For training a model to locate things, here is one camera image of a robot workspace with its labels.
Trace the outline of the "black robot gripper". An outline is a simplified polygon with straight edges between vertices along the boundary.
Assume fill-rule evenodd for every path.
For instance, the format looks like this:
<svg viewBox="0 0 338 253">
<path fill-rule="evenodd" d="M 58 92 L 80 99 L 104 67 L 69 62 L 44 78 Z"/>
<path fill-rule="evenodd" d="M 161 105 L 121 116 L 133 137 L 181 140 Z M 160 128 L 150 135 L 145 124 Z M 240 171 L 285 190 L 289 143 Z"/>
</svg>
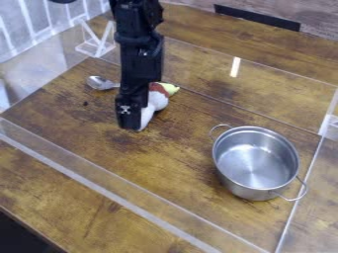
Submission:
<svg viewBox="0 0 338 253">
<path fill-rule="evenodd" d="M 120 45 L 121 87 L 114 98 L 117 125 L 141 128 L 141 110 L 148 107 L 149 85 L 161 78 L 164 37 L 156 26 L 164 21 L 158 0 L 108 0 Z"/>
</svg>

